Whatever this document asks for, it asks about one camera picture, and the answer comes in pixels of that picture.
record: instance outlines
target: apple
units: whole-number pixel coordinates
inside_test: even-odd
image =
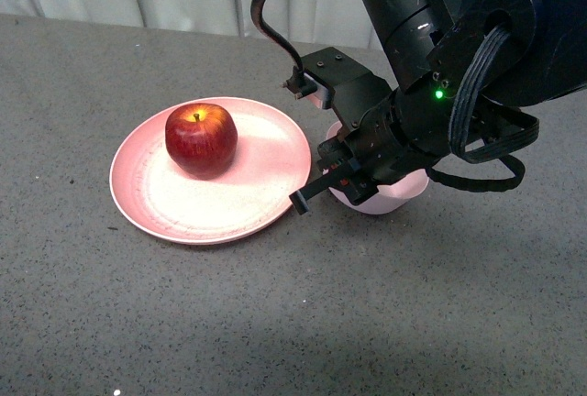
[[[232,116],[218,104],[179,106],[165,123],[165,147],[172,160],[198,179],[212,179],[228,169],[237,150]]]

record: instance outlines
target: pink bowl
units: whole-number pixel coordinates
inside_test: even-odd
[[[341,124],[337,121],[327,132],[327,139],[337,134]],[[347,207],[366,215],[385,215],[399,208],[410,199],[421,194],[428,186],[428,176],[425,170],[414,171],[393,185],[379,185],[379,192],[361,205],[353,205],[347,196],[339,190],[331,188],[330,191]]]

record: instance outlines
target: speckled surface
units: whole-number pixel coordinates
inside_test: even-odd
[[[335,117],[279,88],[287,56],[12,16],[0,40],[0,394],[587,393],[587,93],[530,109],[542,133],[514,192],[431,183],[379,217],[323,193],[185,247],[116,209],[118,146],[166,107],[230,95],[283,110],[316,156]],[[380,52],[344,50],[390,78]]]

